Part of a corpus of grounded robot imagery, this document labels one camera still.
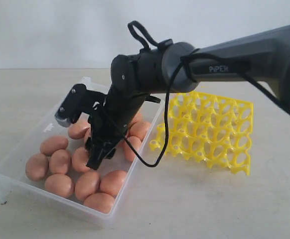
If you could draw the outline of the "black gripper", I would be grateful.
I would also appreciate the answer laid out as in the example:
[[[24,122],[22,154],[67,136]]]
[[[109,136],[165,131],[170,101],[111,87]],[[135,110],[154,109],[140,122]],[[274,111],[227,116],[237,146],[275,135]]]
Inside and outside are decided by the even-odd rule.
[[[125,96],[110,87],[107,94],[88,91],[91,112],[88,122],[91,124],[91,138],[86,141],[88,161],[86,166],[97,170],[103,159],[112,159],[128,125],[138,113],[145,101],[159,103],[160,99],[147,93]]]

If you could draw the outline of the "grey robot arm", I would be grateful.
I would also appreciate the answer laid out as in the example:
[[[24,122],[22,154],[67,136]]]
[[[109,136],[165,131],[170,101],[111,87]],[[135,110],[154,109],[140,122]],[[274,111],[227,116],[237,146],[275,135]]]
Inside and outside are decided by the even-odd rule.
[[[111,87],[90,112],[89,168],[113,157],[142,104],[156,101],[154,94],[188,93],[200,82],[247,81],[290,115],[290,25],[205,48],[156,42],[137,21],[128,29],[142,49],[112,60]]]

